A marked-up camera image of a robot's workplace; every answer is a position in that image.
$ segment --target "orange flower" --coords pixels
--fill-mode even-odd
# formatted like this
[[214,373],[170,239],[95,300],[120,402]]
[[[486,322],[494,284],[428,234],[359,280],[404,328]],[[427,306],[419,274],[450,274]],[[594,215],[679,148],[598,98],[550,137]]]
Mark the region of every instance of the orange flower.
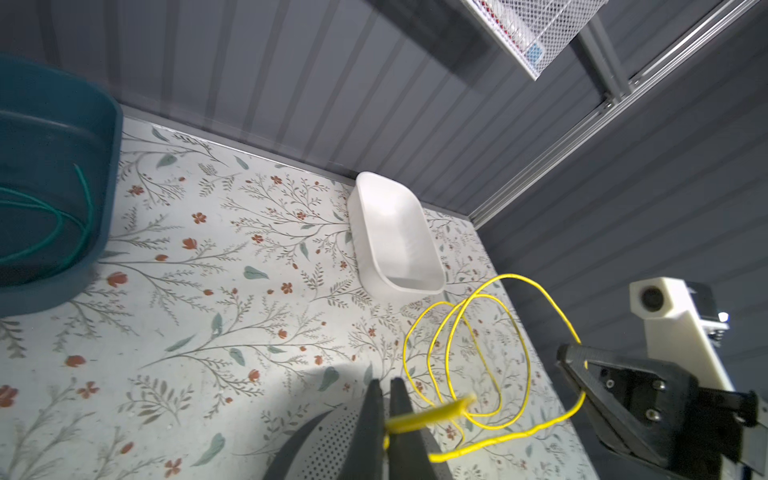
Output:
[[73,369],[76,369],[78,365],[82,365],[83,363],[85,363],[85,359],[79,355],[68,356],[64,362],[66,366],[70,366]]
[[12,389],[10,386],[0,386],[0,408],[7,409],[13,405],[13,399],[18,393],[17,389]]
[[128,275],[122,272],[115,272],[110,274],[110,276],[107,277],[107,283],[109,283],[110,286],[113,286],[115,288],[117,288],[118,285],[126,283],[127,281],[128,281]]
[[96,385],[96,382],[86,382],[84,389],[78,389],[77,393],[79,396],[83,397],[84,399],[87,399],[91,396],[92,393],[98,392],[99,388],[94,388],[94,385]]
[[172,462],[171,460],[168,460],[165,462],[165,468],[168,468],[168,470],[165,472],[165,478],[170,477],[171,475],[176,475],[178,472],[181,472],[181,468],[179,467],[181,465],[181,458],[177,458],[175,462]]

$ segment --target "gray wall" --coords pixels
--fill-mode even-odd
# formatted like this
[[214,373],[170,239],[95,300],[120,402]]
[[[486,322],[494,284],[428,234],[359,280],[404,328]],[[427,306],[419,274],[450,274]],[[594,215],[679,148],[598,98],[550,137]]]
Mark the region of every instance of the gray wall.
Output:
[[[755,7],[698,63],[480,230],[499,272],[537,280],[590,346],[644,356],[627,285],[709,283],[732,330],[719,353],[740,391],[768,398],[768,13]],[[563,401],[567,330],[538,293],[506,284]],[[574,422],[602,478],[649,478]]]
[[[533,82],[464,17],[440,42],[414,41],[445,17],[442,0],[393,2],[430,13],[398,24],[374,0],[0,0],[0,51],[336,173],[379,172],[464,214],[601,102],[570,48]],[[712,3],[611,0],[604,20],[642,64]],[[435,58],[446,44],[453,62]]]

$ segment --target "yellow cable end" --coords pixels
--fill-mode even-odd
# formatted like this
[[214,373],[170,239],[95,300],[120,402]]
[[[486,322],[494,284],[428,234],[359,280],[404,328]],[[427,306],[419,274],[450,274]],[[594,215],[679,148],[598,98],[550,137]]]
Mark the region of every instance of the yellow cable end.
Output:
[[445,422],[461,416],[476,400],[477,396],[473,393],[469,396],[462,397],[455,402],[446,403],[443,406],[427,409],[423,412],[398,415],[387,420],[384,423],[384,428],[390,435],[414,432],[427,425]]

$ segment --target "teal plastic bin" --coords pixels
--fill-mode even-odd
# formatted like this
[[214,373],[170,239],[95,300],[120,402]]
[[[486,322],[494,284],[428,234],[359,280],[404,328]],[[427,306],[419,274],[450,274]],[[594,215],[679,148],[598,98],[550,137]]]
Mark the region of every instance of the teal plastic bin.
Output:
[[[0,264],[0,317],[57,306],[93,280],[109,234],[122,123],[120,105],[100,88],[0,55],[0,187],[35,197],[82,224],[91,212],[86,236],[68,220],[49,244]],[[90,209],[75,165],[88,186]],[[2,191],[0,200],[0,258],[39,244],[57,226],[51,211],[19,208],[28,201],[18,195]]]

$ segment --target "yellow cord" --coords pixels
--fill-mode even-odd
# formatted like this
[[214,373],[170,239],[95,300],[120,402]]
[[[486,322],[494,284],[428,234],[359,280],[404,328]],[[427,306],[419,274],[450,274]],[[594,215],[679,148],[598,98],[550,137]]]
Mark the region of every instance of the yellow cord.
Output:
[[[416,414],[409,414],[409,415],[399,415],[397,417],[393,417],[390,419],[387,424],[387,432],[388,433],[399,433],[399,432],[410,432],[413,430],[420,429],[426,424],[435,423],[439,421],[445,421],[450,420],[451,423],[458,429],[458,432],[462,436],[462,440],[459,442],[459,446],[464,442],[464,431],[462,428],[458,425],[458,423],[454,420],[456,417],[463,415],[467,418],[467,420],[477,425],[478,427],[486,430],[500,430],[504,429],[506,427],[509,427],[513,423],[517,422],[518,419],[522,416],[523,412],[525,411],[525,407],[528,404],[528,397],[531,392],[531,359],[528,355],[528,347],[525,345],[525,340],[523,339],[523,335],[520,332],[520,329],[515,322],[515,318],[512,316],[511,312],[507,308],[504,303],[496,298],[493,295],[488,295],[486,293],[482,293],[482,291],[492,283],[505,279],[505,278],[512,278],[516,280],[521,280],[523,282],[529,283],[530,285],[536,287],[543,295],[544,297],[549,301],[549,303],[554,307],[555,311],[558,312],[560,317],[563,319],[563,322],[565,322],[565,325],[568,327],[568,330],[571,331],[571,335],[573,335],[574,339],[577,343],[581,343],[581,340],[578,337],[578,334],[574,330],[573,325],[571,325],[571,322],[568,321],[568,318],[565,316],[562,310],[560,310],[560,307],[557,305],[557,303],[554,302],[551,296],[549,296],[549,293],[547,293],[547,290],[544,289],[541,285],[536,283],[535,281],[524,277],[522,275],[516,275],[513,273],[507,273],[505,275],[499,275],[496,276],[489,281],[483,283],[475,292],[472,293],[469,297],[461,301],[460,303],[454,305],[449,302],[437,302],[429,306],[424,312],[419,316],[419,318],[413,323],[411,326],[410,331],[408,331],[408,334],[406,335],[405,341],[402,343],[402,366],[403,369],[406,372],[406,376],[408,377],[408,380],[411,382],[411,386],[413,387],[414,392],[416,392],[422,400],[424,400],[428,405],[432,406],[432,409],[428,409],[424,412],[416,413]],[[520,338],[520,343],[522,344],[523,351],[525,352],[525,365],[526,369],[528,371],[528,377],[526,381],[525,386],[525,396],[523,397],[523,403],[520,407],[520,411],[508,422],[502,423],[500,425],[486,425],[483,423],[478,422],[475,420],[479,417],[490,417],[493,415],[496,415],[502,410],[503,401],[502,401],[502,389],[499,387],[498,382],[496,381],[495,376],[493,375],[493,372],[491,371],[490,367],[488,366],[488,363],[485,361],[485,357],[482,354],[482,351],[480,350],[480,346],[478,345],[477,339],[475,338],[475,334],[472,332],[472,328],[469,325],[469,322],[467,321],[464,313],[467,310],[467,307],[469,307],[469,304],[477,299],[477,298],[487,298],[490,300],[494,300],[496,303],[502,306],[504,311],[509,316],[509,319],[512,322],[512,326],[515,328],[515,332],[518,334]],[[432,342],[429,344],[429,351],[427,352],[427,370],[429,371],[429,378],[432,379],[432,384],[435,386],[435,391],[437,392],[438,399],[440,403],[446,403],[445,399],[442,396],[442,393],[440,392],[440,388],[438,387],[437,379],[435,378],[435,374],[432,371],[432,363],[430,362],[430,359],[432,357],[432,351],[435,348],[435,344],[437,343],[438,336],[440,332],[442,331],[443,327],[448,323],[448,321],[455,315],[455,319],[451,328],[451,332],[448,336],[448,341],[445,346],[445,379],[448,384],[448,389],[451,393],[451,397],[453,399],[453,402],[450,402],[446,406],[441,406],[438,408],[435,407],[435,403],[430,401],[424,394],[417,388],[415,382],[413,381],[413,378],[411,377],[411,374],[408,371],[408,365],[407,365],[407,356],[406,356],[406,350],[408,348],[408,339],[411,336],[411,334],[414,332],[418,324],[422,321],[424,316],[429,313],[430,310],[437,306],[441,305],[447,305],[450,306],[452,309],[449,312],[449,314],[444,318],[442,323],[437,329],[437,332],[432,337]],[[482,361],[483,366],[485,367],[485,371],[488,373],[488,375],[491,378],[491,381],[493,383],[494,389],[498,393],[498,406],[493,412],[490,413],[470,413],[468,411],[468,406],[471,403],[471,400],[474,399],[474,396],[471,397],[465,397],[463,399],[460,399],[456,396],[456,392],[453,389],[453,383],[451,382],[451,373],[449,369],[449,360],[450,360],[450,352],[451,352],[451,344],[453,342],[453,336],[455,335],[456,329],[458,328],[459,320],[461,320],[469,330],[469,335],[472,338],[472,342],[475,344],[475,348],[477,349],[478,355],[480,357],[480,360]],[[529,437],[531,435],[534,435],[536,432],[539,432],[543,429],[548,429],[549,427],[558,424],[559,422],[563,422],[564,420],[567,420],[571,418],[584,404],[584,399],[586,398],[586,395],[584,392],[582,392],[578,400],[576,401],[576,404],[568,410],[563,415],[560,415],[559,417],[552,419],[548,422],[544,422],[542,424],[536,425],[528,430],[525,430],[523,432],[514,432],[514,433],[508,433],[507,435],[500,435],[498,437],[493,437],[490,439],[481,440],[480,442],[473,443],[471,445],[467,445],[461,448],[457,448],[453,450],[452,452],[446,452],[446,453],[432,453],[429,454],[429,461],[433,463],[439,463],[439,462],[445,462],[446,460],[451,460],[453,458],[458,458],[462,455],[466,455],[471,452],[475,452],[479,449],[483,449],[490,445],[497,445],[502,442],[507,442],[508,440],[514,440],[514,439],[522,439],[525,437]]]

